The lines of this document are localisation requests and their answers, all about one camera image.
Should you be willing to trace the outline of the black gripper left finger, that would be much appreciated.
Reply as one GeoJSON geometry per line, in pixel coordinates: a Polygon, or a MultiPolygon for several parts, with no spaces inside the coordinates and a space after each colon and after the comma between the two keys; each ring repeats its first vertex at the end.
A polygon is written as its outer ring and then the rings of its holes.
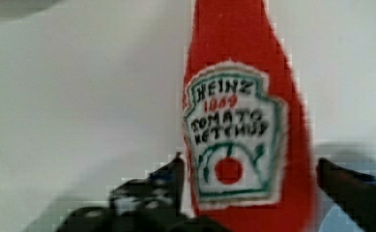
{"type": "Polygon", "coordinates": [[[110,192],[106,207],[82,207],[55,232],[231,232],[209,217],[181,212],[185,164],[181,154],[143,179],[110,192]]]}

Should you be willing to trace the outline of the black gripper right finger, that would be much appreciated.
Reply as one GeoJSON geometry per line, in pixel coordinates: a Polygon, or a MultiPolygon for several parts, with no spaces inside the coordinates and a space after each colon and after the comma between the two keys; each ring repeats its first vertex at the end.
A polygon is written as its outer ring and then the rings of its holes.
{"type": "Polygon", "coordinates": [[[318,187],[363,231],[376,232],[376,177],[320,158],[318,187]]]}

